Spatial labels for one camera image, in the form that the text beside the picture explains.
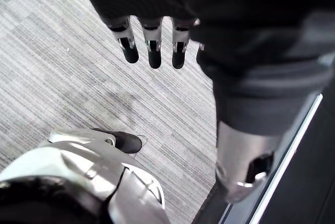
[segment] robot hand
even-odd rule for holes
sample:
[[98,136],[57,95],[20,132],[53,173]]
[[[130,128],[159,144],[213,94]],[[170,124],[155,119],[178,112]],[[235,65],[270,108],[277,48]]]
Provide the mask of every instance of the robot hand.
[[230,203],[269,175],[281,136],[307,95],[332,77],[332,68],[318,61],[335,47],[322,36],[331,26],[320,26],[333,12],[332,0],[90,1],[128,62],[138,59],[130,15],[142,23],[153,68],[161,62],[163,16],[173,20],[175,68],[183,65],[188,37],[200,42],[197,62],[213,80],[217,107],[217,183]]

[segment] striped carpet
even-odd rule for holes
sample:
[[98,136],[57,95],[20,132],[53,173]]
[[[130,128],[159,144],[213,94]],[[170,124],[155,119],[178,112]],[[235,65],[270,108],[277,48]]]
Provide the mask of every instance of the striped carpet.
[[190,223],[214,183],[215,106],[191,43],[172,68],[171,22],[162,66],[126,63],[88,0],[0,0],[0,169],[56,127],[145,135],[136,159],[162,183],[171,223]]

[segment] gray carpet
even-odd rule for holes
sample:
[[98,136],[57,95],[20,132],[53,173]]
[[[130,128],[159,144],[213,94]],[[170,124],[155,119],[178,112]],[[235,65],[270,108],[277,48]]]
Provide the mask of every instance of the gray carpet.
[[136,159],[162,183],[171,222],[190,223],[214,183],[211,82],[195,43],[172,68],[166,18],[162,67],[149,68],[139,28],[131,65],[88,0],[0,0],[0,169],[55,127],[145,135]]

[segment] black fingertip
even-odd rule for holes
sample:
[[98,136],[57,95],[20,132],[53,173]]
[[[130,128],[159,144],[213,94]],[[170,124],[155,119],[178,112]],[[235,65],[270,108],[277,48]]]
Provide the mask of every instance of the black fingertip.
[[181,69],[184,66],[185,53],[174,52],[172,55],[172,65],[175,69]]
[[161,52],[160,51],[150,51],[149,55],[149,64],[153,69],[158,69],[161,66]]
[[136,63],[139,58],[136,46],[134,46],[134,48],[124,49],[124,55],[129,63]]

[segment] floor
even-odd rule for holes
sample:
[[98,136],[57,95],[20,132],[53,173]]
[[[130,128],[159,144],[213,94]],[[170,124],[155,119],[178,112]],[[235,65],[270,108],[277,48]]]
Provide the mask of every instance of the floor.
[[53,128],[145,135],[136,159],[161,182],[171,223],[186,224],[214,184],[215,105],[191,43],[172,68],[164,19],[162,66],[124,60],[88,0],[0,0],[0,170]]

